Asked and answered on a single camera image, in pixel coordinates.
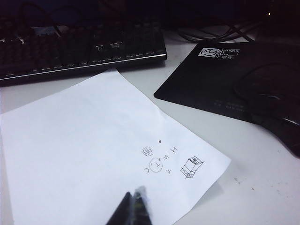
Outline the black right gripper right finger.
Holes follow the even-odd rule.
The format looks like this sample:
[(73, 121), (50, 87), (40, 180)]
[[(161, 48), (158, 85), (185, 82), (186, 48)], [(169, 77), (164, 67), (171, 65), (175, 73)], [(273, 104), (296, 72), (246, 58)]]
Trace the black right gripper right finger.
[(140, 186), (135, 190), (133, 203), (133, 224), (151, 225), (149, 212), (147, 211), (146, 187)]

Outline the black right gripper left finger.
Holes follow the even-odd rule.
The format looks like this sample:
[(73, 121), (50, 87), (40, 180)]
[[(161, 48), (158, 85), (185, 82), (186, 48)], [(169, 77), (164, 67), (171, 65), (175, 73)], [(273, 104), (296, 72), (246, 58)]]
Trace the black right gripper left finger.
[(130, 225), (133, 213), (133, 197), (127, 192), (106, 223), (107, 225)]

